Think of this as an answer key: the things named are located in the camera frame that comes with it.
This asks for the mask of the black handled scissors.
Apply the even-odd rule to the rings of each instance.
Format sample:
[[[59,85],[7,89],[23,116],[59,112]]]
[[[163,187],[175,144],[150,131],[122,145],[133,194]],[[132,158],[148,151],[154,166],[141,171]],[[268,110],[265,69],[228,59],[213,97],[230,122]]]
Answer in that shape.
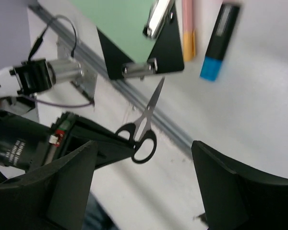
[[[159,96],[163,88],[164,81],[165,81],[165,77],[162,77],[153,95],[151,96],[146,108],[144,109],[142,115],[138,119],[136,119],[134,122],[124,124],[115,132],[116,135],[118,135],[122,131],[126,131],[129,133],[129,142],[133,144],[133,149],[134,149],[134,154],[131,156],[131,159],[134,163],[137,163],[137,164],[146,163],[152,158],[152,156],[154,155],[156,151],[157,137],[156,137],[155,132],[152,130],[151,121],[152,121],[154,109],[156,107],[156,104],[158,102]],[[140,125],[144,121],[144,119],[146,119],[146,124],[143,128],[143,131],[141,132],[139,139],[136,140],[135,139],[136,134],[138,133]],[[147,139],[150,139],[153,142],[152,151],[146,158],[142,160],[138,160],[135,158],[135,154],[137,153],[137,151],[140,149],[142,144]]]

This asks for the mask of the green clipboard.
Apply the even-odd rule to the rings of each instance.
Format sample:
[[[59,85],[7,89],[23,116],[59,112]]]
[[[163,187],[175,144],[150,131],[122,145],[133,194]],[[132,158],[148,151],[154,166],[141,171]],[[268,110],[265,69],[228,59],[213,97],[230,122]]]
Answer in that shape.
[[[72,0],[71,3],[132,61],[144,62],[171,0]]]

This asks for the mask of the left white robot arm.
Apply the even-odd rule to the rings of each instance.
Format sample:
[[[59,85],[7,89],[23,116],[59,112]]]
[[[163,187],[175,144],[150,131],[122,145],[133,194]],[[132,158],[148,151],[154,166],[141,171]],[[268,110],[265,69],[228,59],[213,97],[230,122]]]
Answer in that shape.
[[[81,65],[73,58],[23,62],[0,74],[0,98],[10,97],[4,87],[14,87],[14,96],[30,99],[34,93],[49,90],[57,83],[83,76]],[[135,142],[119,137],[99,124],[71,112],[64,113],[47,127],[0,110],[0,164],[35,173],[37,178],[54,161],[89,141],[97,143],[96,168],[135,155]]]

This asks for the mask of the black blue highlighter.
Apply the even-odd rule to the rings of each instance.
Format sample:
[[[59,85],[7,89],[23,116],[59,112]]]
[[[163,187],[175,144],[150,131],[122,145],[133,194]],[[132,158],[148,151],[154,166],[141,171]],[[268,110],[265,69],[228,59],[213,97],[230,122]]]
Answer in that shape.
[[[215,81],[218,77],[223,60],[238,20],[240,5],[223,2],[205,53],[200,77],[207,81]]]

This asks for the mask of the pale orange highlighter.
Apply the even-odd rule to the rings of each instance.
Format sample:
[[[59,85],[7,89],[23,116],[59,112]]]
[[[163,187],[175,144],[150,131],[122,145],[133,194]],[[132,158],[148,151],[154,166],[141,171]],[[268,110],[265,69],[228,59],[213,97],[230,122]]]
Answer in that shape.
[[[196,56],[194,1],[182,0],[182,27],[183,27],[183,58],[185,62],[192,61]]]

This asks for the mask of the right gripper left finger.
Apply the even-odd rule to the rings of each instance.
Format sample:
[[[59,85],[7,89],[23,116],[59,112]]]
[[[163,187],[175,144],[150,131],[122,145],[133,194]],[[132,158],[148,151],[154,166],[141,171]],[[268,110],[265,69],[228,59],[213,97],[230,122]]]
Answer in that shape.
[[[97,157],[89,141],[0,184],[0,230],[79,230]]]

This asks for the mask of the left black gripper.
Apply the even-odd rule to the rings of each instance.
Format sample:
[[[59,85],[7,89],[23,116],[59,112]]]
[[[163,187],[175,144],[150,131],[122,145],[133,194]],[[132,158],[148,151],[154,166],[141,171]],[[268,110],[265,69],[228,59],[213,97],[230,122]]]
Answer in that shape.
[[[50,127],[0,110],[0,165],[33,171],[95,141],[98,145],[95,168],[130,158],[133,144],[101,125],[65,112]],[[0,171],[0,183],[7,177]]]

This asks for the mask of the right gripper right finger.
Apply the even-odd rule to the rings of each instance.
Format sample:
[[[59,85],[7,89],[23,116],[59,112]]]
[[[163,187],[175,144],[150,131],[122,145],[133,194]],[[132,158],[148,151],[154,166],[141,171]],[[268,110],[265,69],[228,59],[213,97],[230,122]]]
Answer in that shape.
[[[288,179],[195,140],[192,158],[209,230],[288,230]]]

